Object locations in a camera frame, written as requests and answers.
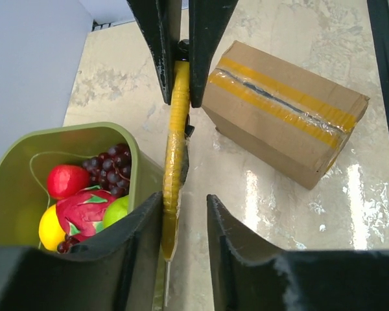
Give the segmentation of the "brown taped cardboard box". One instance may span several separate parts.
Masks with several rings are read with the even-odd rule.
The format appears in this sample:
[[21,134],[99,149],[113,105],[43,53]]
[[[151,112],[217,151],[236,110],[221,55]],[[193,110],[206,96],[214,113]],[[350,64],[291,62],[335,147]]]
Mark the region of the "brown taped cardboard box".
[[334,164],[368,101],[235,41],[211,72],[202,107],[222,135],[312,189]]

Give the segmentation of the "yellow utility knife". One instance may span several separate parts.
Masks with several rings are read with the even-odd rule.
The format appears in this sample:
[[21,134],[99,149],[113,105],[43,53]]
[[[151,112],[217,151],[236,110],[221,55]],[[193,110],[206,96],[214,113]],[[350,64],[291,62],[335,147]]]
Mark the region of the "yellow utility knife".
[[178,243],[180,189],[185,163],[186,120],[189,115],[189,40],[178,43],[178,59],[174,66],[169,132],[163,175],[163,224],[161,248],[165,260],[163,306],[168,305],[171,262]]

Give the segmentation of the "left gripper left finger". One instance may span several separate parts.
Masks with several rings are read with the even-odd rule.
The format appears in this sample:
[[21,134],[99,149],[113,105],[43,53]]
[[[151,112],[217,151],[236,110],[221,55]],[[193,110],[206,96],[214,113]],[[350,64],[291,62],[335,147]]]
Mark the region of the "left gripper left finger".
[[66,254],[0,247],[0,310],[151,310],[162,207],[155,192]]

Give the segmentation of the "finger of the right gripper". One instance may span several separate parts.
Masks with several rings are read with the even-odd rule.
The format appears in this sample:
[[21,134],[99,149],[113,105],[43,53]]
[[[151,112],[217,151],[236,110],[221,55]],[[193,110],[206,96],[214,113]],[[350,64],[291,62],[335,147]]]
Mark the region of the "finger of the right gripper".
[[128,0],[148,45],[164,103],[170,104],[174,63],[180,40],[182,2],[179,0]]
[[189,1],[189,92],[191,105],[202,105],[211,61],[238,0]]

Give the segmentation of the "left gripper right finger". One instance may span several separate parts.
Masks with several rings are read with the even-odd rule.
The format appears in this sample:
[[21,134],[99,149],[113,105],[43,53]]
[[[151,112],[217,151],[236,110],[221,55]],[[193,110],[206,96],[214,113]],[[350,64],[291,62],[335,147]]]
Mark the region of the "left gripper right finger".
[[216,310],[389,310],[389,250],[281,249],[207,196]]

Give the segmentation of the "olive green plastic bin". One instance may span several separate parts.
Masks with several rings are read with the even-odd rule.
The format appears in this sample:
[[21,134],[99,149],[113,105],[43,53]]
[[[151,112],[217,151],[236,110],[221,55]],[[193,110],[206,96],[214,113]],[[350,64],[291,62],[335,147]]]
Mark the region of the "olive green plastic bin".
[[[131,149],[130,214],[152,194],[161,192],[163,171],[121,126],[110,122],[68,126],[33,132],[14,143],[0,162],[0,247],[47,251],[40,244],[38,225],[51,205],[46,191],[50,170],[63,163],[80,163],[117,143],[128,143]],[[151,310],[163,308],[164,267],[159,245]]]

